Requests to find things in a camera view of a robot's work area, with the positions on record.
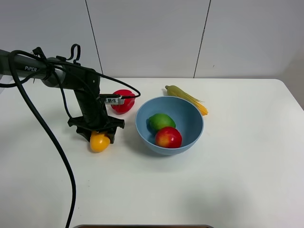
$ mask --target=apple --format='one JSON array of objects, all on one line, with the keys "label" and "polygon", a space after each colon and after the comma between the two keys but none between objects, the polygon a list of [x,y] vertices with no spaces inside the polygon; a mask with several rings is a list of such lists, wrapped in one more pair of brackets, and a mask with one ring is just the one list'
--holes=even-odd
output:
[{"label": "apple", "polygon": [[181,133],[174,127],[164,127],[155,136],[155,144],[165,148],[179,148],[181,141]]},{"label": "apple", "polygon": [[[127,89],[117,90],[113,94],[119,94],[121,96],[135,96],[135,94]],[[129,98],[124,100],[124,104],[112,104],[111,107],[116,111],[117,114],[124,114],[133,107],[134,103],[135,98]]]}]

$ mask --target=yellow fruit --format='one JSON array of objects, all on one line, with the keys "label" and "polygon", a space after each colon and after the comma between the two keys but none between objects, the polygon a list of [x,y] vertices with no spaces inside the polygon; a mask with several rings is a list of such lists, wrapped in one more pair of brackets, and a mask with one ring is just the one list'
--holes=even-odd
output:
[{"label": "yellow fruit", "polygon": [[205,108],[202,104],[201,101],[194,98],[193,96],[185,93],[184,91],[182,91],[180,88],[178,88],[177,86],[174,85],[166,85],[165,88],[167,89],[167,93],[169,96],[177,96],[180,97],[182,99],[185,99],[189,102],[191,102],[192,104],[194,104],[198,110],[200,111],[200,113],[202,115],[208,115],[208,110],[207,108]]},{"label": "yellow fruit", "polygon": [[110,144],[110,139],[105,135],[105,133],[97,133],[92,131],[90,146],[93,152],[101,152],[108,147]]}]

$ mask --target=white wall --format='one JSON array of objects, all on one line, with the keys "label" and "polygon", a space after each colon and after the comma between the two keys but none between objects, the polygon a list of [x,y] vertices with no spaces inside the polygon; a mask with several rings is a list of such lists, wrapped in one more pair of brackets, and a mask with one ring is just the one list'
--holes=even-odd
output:
[{"label": "white wall", "polygon": [[278,77],[304,109],[304,40],[288,67]]},{"label": "white wall", "polygon": [[193,78],[209,0],[88,0],[103,71]]},{"label": "white wall", "polygon": [[[87,0],[104,73],[189,77],[209,0]],[[304,1],[212,0],[195,77],[279,78],[304,106]],[[69,56],[101,72],[84,0],[5,0],[0,49]]]},{"label": "white wall", "polygon": [[69,57],[78,43],[79,62],[101,71],[84,0],[2,0],[0,21],[2,50],[41,47],[46,57]]},{"label": "white wall", "polygon": [[304,37],[303,0],[212,0],[195,77],[276,77]]}]

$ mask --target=green lime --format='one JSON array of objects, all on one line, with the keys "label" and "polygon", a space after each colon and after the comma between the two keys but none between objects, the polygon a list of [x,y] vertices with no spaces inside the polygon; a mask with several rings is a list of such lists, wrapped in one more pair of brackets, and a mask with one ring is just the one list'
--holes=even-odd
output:
[{"label": "green lime", "polygon": [[164,113],[157,113],[149,118],[150,127],[156,131],[164,127],[176,127],[175,122]]}]

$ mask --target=black cable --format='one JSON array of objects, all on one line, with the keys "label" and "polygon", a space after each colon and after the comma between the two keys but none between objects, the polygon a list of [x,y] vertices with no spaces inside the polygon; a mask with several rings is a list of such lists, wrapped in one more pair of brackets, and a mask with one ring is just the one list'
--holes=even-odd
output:
[{"label": "black cable", "polygon": [[[59,64],[59,65],[70,65],[70,66],[73,66],[73,67],[76,67],[76,68],[80,68],[80,69],[82,69],[82,70],[84,69],[83,66],[78,66],[78,65],[76,65],[76,64],[72,64],[72,63],[69,63],[69,62],[63,62],[63,61],[60,61],[60,62],[50,61],[50,63]],[[132,89],[132,90],[134,90],[134,91],[137,92],[137,94],[138,94],[138,95],[135,95],[135,96],[122,96],[122,99],[137,98],[137,97],[139,97],[139,96],[141,95],[141,93],[140,93],[137,89],[135,89],[134,87],[130,86],[129,84],[126,84],[125,82],[122,82],[122,81],[120,81],[120,80],[118,80],[118,79],[116,79],[116,78],[112,78],[112,77],[109,77],[109,76],[100,74],[100,73],[98,73],[98,72],[96,72],[96,71],[94,71],[94,70],[91,70],[91,69],[89,69],[89,68],[87,68],[87,71],[91,72],[92,74],[97,74],[97,75],[99,75],[100,77],[109,79],[109,80],[111,80],[111,81],[118,82],[118,83],[120,83],[120,84],[122,84],[122,85],[124,85],[124,86],[126,86],[126,87],[128,87],[128,88],[130,88],[130,89]]]},{"label": "black cable", "polygon": [[73,171],[72,168],[67,160],[67,157],[63,151],[63,149],[61,148],[58,140],[56,139],[56,137],[54,136],[53,132],[51,131],[51,129],[49,128],[49,126],[47,125],[47,123],[44,121],[44,119],[42,118],[42,116],[39,114],[39,112],[37,111],[37,109],[35,108],[35,106],[33,105],[33,103],[31,102],[29,96],[27,95],[26,91],[24,90],[21,81],[18,78],[18,73],[16,71],[16,68],[14,66],[14,58],[16,55],[21,54],[21,55],[25,55],[28,56],[30,58],[34,58],[38,61],[41,62],[41,58],[36,57],[34,55],[31,55],[27,52],[24,51],[12,51],[9,54],[9,69],[11,71],[11,75],[13,76],[13,79],[15,80],[15,84],[18,88],[18,90],[20,91],[24,101],[27,103],[28,107],[30,108],[30,110],[32,111],[32,113],[34,114],[34,116],[37,118],[37,120],[39,121],[39,123],[41,124],[41,126],[44,128],[44,130],[46,131],[46,133],[48,134],[48,136],[50,137],[51,141],[53,142],[53,144],[55,145],[56,149],[58,150],[60,157],[66,167],[66,170],[68,172],[68,175],[70,177],[71,180],[71,185],[72,185],[72,202],[71,202],[71,208],[70,208],[70,212],[67,218],[67,222],[66,222],[66,228],[68,228],[70,226],[71,223],[71,219],[72,219],[72,215],[73,215],[73,211],[74,211],[74,207],[75,207],[75,202],[76,202],[76,183],[75,183],[75,178],[73,175]]},{"label": "black cable", "polygon": [[58,84],[59,84],[59,88],[60,88],[60,91],[61,91],[61,94],[62,94],[63,105],[64,105],[64,107],[65,107],[66,114],[68,115],[68,117],[69,117],[70,119],[74,119],[74,118],[71,116],[70,112],[68,111],[66,95],[65,95],[65,92],[63,91],[63,87],[62,87],[60,78],[59,78],[58,74],[57,74],[55,71],[53,71],[53,74],[55,75],[55,78],[57,79]]},{"label": "black cable", "polygon": [[[96,104],[99,102],[99,101],[98,101],[98,97],[95,97],[95,96],[94,96],[93,91],[91,90],[91,88],[89,87],[89,85],[88,85],[84,80],[82,80],[82,79],[81,79],[80,77],[78,77],[77,75],[72,74],[71,72],[65,70],[65,69],[62,68],[62,67],[59,67],[59,66],[53,66],[53,67],[56,68],[56,69],[62,70],[62,71],[65,72],[66,74],[70,74],[70,75],[72,75],[73,77],[75,77],[76,79],[78,79],[78,80],[79,80],[79,81],[88,89],[88,91],[91,93],[91,95],[92,95],[93,99],[95,100]],[[57,78],[57,81],[58,81],[59,87],[62,86],[59,77]],[[68,113],[67,106],[66,106],[67,104],[66,104],[66,101],[65,101],[65,97],[64,97],[63,102],[64,102],[64,105],[65,105],[65,108],[66,108],[66,113]],[[98,104],[97,104],[97,108],[98,108],[98,112],[96,112],[95,118],[97,118],[97,116],[99,115],[100,106],[99,106]]]},{"label": "black cable", "polygon": [[88,91],[91,93],[91,95],[92,95],[92,97],[94,98],[94,100],[97,100],[97,97],[94,96],[94,93],[93,93],[93,91],[91,90],[91,88],[89,87],[89,85],[88,85],[84,80],[82,80],[80,77],[78,77],[78,76],[75,75],[75,74],[72,74],[71,72],[65,70],[65,69],[62,68],[62,67],[54,66],[54,68],[59,69],[59,70],[62,70],[62,71],[65,72],[66,74],[70,74],[70,75],[72,75],[73,77],[77,78],[77,79],[78,79],[81,83],[83,83],[84,86],[88,89]]},{"label": "black cable", "polygon": [[[46,70],[45,68],[44,69],[40,69],[40,70],[34,72],[33,74],[30,74],[30,75],[26,76],[23,80],[20,81],[21,84],[29,81],[33,76],[36,76],[36,75],[44,72],[45,70]],[[13,88],[13,87],[16,87],[16,86],[17,86],[16,83],[12,83],[12,84],[3,84],[3,83],[0,83],[0,87],[1,88]]]}]

